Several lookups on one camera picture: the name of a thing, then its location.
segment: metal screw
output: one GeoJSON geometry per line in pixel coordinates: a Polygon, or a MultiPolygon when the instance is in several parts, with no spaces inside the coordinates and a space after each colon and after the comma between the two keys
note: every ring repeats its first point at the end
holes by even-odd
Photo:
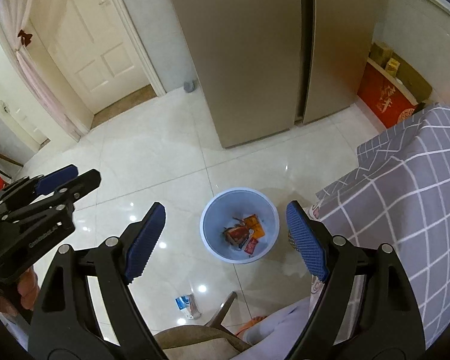
{"type": "Polygon", "coordinates": [[[105,240],[105,245],[112,247],[118,244],[119,239],[117,237],[110,237],[105,240]]]}
{"type": "Polygon", "coordinates": [[[334,237],[334,244],[338,245],[338,246],[343,246],[345,245],[347,242],[347,240],[345,238],[343,238],[341,235],[336,235],[334,237]]]}
{"type": "Polygon", "coordinates": [[[383,245],[382,245],[382,250],[383,250],[385,253],[391,253],[391,252],[394,251],[394,248],[393,248],[391,245],[389,245],[389,244],[383,244],[383,245]]]}
{"type": "Polygon", "coordinates": [[[65,254],[65,253],[67,253],[69,250],[70,250],[70,245],[65,244],[65,245],[62,245],[62,246],[59,247],[58,252],[59,252],[60,254],[65,254]]]}

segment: curtain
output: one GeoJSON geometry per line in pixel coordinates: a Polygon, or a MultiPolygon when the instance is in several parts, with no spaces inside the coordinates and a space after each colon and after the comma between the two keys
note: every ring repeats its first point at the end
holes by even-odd
{"type": "Polygon", "coordinates": [[[68,118],[62,103],[43,81],[38,73],[26,47],[22,44],[19,32],[25,27],[30,16],[33,0],[0,0],[0,25],[2,26],[8,44],[14,50],[22,76],[31,92],[48,114],[78,142],[82,132],[68,118]]]}

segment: hand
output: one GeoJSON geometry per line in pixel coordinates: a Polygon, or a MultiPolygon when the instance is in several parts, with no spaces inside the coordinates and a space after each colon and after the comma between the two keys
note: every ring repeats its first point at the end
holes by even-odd
{"type": "MultiPolygon", "coordinates": [[[[20,303],[22,307],[27,310],[33,310],[35,301],[38,297],[38,292],[40,288],[38,286],[37,275],[34,271],[33,267],[28,268],[17,283],[18,293],[22,296],[20,303]]],[[[0,295],[0,312],[5,314],[10,314],[16,317],[18,315],[18,311],[12,304],[0,295]]]]}

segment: red decoration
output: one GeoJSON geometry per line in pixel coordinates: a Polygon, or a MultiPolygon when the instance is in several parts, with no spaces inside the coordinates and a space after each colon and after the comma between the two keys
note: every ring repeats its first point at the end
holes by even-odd
{"type": "Polygon", "coordinates": [[[405,120],[416,108],[416,105],[411,104],[401,91],[370,63],[365,67],[358,95],[386,128],[405,120]]]}
{"type": "Polygon", "coordinates": [[[22,45],[27,47],[32,42],[33,34],[27,34],[24,30],[20,30],[17,38],[22,38],[22,45]]]}

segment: white tile floor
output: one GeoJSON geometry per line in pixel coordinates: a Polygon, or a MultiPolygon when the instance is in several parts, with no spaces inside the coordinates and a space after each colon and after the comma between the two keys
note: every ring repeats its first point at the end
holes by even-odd
{"type": "MultiPolygon", "coordinates": [[[[47,145],[20,176],[46,174],[68,164],[80,173],[92,168],[101,172],[100,188],[76,205],[77,229],[66,239],[75,249],[121,234],[153,202],[161,202],[167,212],[162,247],[130,285],[147,325],[153,332],[176,326],[182,314],[174,299],[191,292],[202,317],[190,323],[204,324],[236,291],[238,301],[224,321],[236,330],[251,316],[271,314],[310,293],[310,274],[287,241],[284,209],[291,200],[314,202],[318,190],[356,167],[355,147],[380,129],[361,108],[358,102],[310,125],[224,150],[201,90],[186,94],[179,89],[96,127],[64,153],[47,145]],[[231,187],[263,192],[280,214],[276,245],[250,264],[219,261],[207,252],[199,234],[207,202],[231,187]],[[199,292],[199,286],[206,291],[199,292]]],[[[55,250],[35,265],[40,280],[55,250]]],[[[114,341],[96,280],[91,280],[91,291],[103,334],[114,341]]]]}

